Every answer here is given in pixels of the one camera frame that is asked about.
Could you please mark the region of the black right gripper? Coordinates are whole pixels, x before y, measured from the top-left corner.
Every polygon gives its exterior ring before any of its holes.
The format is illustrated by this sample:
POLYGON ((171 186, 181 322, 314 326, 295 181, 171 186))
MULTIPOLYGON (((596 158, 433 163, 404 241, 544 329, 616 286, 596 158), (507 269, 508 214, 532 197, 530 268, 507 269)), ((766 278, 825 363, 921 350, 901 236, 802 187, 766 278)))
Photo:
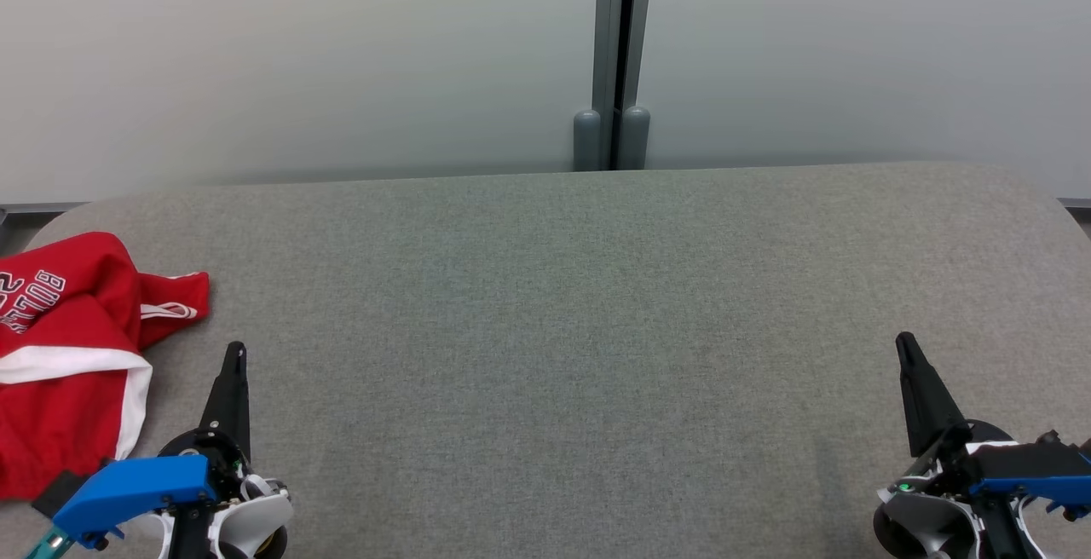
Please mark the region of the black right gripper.
POLYGON ((967 459, 982 449, 1008 449, 1020 442, 994 424, 966 419, 915 334, 899 333, 895 345, 913 462, 892 484, 878 489, 878 498, 889 502, 900 493, 924 493, 963 500, 974 477, 967 473, 967 459))

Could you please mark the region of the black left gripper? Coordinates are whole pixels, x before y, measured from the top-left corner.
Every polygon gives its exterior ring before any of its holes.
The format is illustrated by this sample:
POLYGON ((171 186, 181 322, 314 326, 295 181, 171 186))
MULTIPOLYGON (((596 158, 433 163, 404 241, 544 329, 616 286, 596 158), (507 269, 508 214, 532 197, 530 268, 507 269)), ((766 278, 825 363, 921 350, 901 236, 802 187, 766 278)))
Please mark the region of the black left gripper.
POLYGON ((201 455, 218 500, 243 500, 251 466, 251 419, 245 343, 231 342, 221 358, 201 417, 201 427, 179 435, 159 451, 159 457, 201 455))

